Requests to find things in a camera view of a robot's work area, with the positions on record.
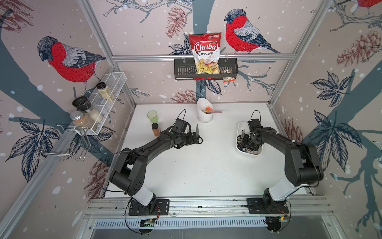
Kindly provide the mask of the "small black scissors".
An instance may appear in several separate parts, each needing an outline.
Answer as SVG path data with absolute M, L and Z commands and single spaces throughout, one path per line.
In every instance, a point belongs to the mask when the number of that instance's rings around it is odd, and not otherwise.
M 196 137 L 197 137 L 197 144 L 202 144 L 203 143 L 203 138 L 200 136 L 199 125 L 198 124 L 196 126 Z

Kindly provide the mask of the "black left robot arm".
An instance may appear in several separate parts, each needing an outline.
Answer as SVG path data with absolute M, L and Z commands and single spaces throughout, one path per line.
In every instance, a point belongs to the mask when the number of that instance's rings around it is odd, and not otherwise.
M 125 148 L 111 170 L 109 181 L 144 207 L 155 203 L 155 195 L 144 184 L 149 162 L 166 150 L 202 144 L 203 138 L 197 132 L 175 133 L 169 130 L 146 145 Z

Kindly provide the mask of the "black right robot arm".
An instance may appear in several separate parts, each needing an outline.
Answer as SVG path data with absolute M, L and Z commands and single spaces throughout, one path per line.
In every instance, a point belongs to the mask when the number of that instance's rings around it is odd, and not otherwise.
M 287 198 L 301 188 L 323 179 L 316 147 L 289 139 L 271 127 L 258 127 L 250 133 L 240 135 L 241 148 L 258 152 L 264 144 L 269 144 L 285 156 L 284 176 L 263 193 L 262 207 L 270 211 L 272 207 L 284 204 Z

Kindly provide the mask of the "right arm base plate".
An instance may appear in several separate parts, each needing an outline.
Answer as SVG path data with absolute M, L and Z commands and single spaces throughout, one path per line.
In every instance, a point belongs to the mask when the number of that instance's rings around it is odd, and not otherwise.
M 264 202 L 262 198 L 247 198 L 246 207 L 249 214 L 289 214 L 289 207 L 286 201 L 276 202 L 270 199 Z

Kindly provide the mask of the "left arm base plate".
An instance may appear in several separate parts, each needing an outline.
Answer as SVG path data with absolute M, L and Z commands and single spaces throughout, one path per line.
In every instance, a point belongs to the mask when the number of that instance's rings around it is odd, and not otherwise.
M 150 202 L 147 206 L 144 206 L 132 199 L 128 206 L 129 216 L 162 216 L 169 214 L 169 199 L 156 199 Z

